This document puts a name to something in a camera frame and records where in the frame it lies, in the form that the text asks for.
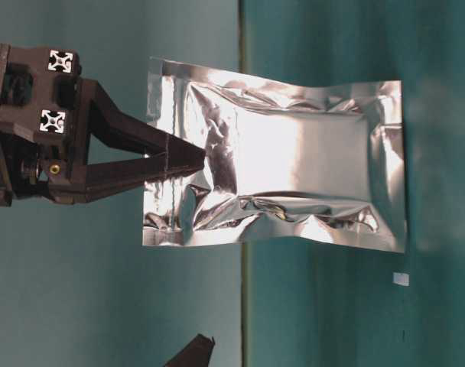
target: small white label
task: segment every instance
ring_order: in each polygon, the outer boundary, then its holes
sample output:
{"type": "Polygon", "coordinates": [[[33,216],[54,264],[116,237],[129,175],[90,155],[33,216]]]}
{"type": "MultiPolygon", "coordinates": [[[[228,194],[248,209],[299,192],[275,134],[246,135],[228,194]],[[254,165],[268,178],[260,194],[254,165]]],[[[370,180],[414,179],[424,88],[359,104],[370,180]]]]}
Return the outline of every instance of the small white label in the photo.
{"type": "Polygon", "coordinates": [[[393,273],[392,281],[394,284],[409,287],[409,274],[406,273],[393,273]]]}

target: teal wall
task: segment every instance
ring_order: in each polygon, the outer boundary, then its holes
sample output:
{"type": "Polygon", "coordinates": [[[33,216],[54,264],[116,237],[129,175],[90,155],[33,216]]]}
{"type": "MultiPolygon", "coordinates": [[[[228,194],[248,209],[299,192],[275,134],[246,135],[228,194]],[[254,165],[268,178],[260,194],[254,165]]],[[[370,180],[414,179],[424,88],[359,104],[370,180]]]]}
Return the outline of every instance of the teal wall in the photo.
{"type": "MultiPolygon", "coordinates": [[[[0,2],[0,42],[78,50],[83,75],[139,118],[148,56],[235,70],[237,29],[226,0],[0,2]]],[[[239,246],[143,248],[141,227],[141,190],[0,208],[0,367],[163,365],[197,333],[216,337],[211,365],[238,366],[239,246]]]]}
{"type": "Polygon", "coordinates": [[[465,366],[465,1],[243,0],[244,71],[403,81],[406,255],[247,246],[248,366],[465,366]],[[392,272],[410,274],[410,286],[392,272]]]}

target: brass screw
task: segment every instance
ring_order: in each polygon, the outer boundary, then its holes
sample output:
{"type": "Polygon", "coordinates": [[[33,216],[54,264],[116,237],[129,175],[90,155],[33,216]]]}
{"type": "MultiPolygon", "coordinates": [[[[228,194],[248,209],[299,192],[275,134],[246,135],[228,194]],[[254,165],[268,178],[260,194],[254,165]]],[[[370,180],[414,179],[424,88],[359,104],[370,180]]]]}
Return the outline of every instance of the brass screw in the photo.
{"type": "Polygon", "coordinates": [[[59,164],[53,164],[52,166],[50,166],[49,171],[52,174],[59,174],[61,172],[61,167],[59,166],[59,164]]]}

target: silver foil bag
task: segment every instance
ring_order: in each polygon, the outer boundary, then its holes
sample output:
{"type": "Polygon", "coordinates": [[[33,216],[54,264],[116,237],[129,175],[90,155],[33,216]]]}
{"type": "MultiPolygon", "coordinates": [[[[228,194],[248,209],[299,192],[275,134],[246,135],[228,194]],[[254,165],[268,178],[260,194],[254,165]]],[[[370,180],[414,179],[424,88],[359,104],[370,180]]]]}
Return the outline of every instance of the silver foil bag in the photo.
{"type": "Polygon", "coordinates": [[[206,162],[146,185],[145,245],[297,236],[404,251],[399,81],[307,88],[151,59],[148,120],[206,162]]]}

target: black object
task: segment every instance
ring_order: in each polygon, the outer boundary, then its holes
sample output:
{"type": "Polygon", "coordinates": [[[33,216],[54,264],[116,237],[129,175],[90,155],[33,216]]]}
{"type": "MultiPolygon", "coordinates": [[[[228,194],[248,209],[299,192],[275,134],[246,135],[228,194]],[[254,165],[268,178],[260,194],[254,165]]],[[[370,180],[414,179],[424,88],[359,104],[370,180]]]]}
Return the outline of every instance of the black object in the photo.
{"type": "Polygon", "coordinates": [[[207,367],[216,342],[199,334],[164,367],[207,367]]]}
{"type": "Polygon", "coordinates": [[[74,51],[0,44],[0,206],[33,196],[88,203],[203,168],[203,149],[120,112],[80,74],[74,51]],[[91,134],[149,158],[88,164],[91,134]]]}

